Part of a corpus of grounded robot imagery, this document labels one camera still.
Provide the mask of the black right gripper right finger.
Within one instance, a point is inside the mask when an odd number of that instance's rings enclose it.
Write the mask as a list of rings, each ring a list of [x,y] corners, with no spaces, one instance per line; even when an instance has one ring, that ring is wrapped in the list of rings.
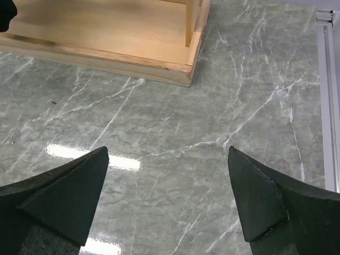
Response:
[[[233,146],[228,170],[252,254],[339,254],[339,193],[278,172]]]

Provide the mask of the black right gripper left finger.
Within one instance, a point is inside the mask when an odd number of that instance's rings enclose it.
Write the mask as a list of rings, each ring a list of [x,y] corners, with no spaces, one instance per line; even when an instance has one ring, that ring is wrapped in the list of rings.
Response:
[[[1,187],[1,254],[78,254],[108,170],[107,147]]]

